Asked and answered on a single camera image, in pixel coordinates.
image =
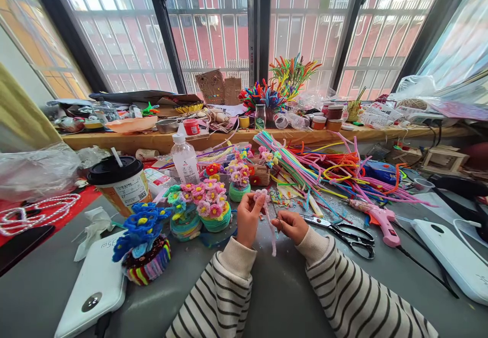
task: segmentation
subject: yellow curtain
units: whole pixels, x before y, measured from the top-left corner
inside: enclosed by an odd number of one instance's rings
[[[0,63],[0,149],[3,152],[37,150],[61,142],[61,136]]]

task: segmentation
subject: white power bank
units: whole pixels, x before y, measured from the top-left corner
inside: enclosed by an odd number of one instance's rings
[[[412,226],[465,295],[488,305],[488,267],[444,225],[414,220]]]
[[[121,261],[112,262],[113,247],[123,233],[96,241],[88,250],[54,338],[74,337],[124,303],[126,278]]]

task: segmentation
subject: wall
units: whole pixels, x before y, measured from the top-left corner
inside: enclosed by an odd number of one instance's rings
[[[44,83],[35,73],[4,28],[0,26],[0,62],[40,108],[53,99]]]

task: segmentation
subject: white cable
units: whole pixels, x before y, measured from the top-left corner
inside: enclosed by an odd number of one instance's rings
[[[474,248],[471,246],[471,244],[468,243],[468,241],[464,238],[463,234],[461,233],[460,229],[458,228],[458,226],[456,225],[456,221],[462,221],[462,222],[465,222],[469,225],[472,225],[474,227],[481,227],[481,224],[480,223],[477,223],[477,222],[474,222],[474,221],[469,221],[469,220],[464,220],[464,219],[455,219],[452,224],[454,225],[454,228],[456,229],[457,233],[459,234],[459,236],[461,237],[461,239],[464,241],[464,244],[466,244],[466,246],[479,258],[481,259],[481,261],[488,265],[488,262],[486,261],[485,258],[483,258],[482,256],[480,256],[480,254],[474,250]]]

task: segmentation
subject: glass pane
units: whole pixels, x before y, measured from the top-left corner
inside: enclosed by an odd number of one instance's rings
[[[90,90],[38,0],[1,0],[0,23],[47,89],[57,98]]]
[[[195,75],[220,69],[249,85],[248,0],[168,0],[170,23],[187,91]]]
[[[271,0],[269,59],[296,57],[322,64],[306,87],[330,86],[342,50],[352,0]]]
[[[485,70],[487,9],[488,0],[463,0],[418,74],[432,75],[442,89]]]
[[[151,0],[69,0],[113,92],[176,91]]]
[[[389,94],[434,0],[367,0],[359,9],[338,94]]]

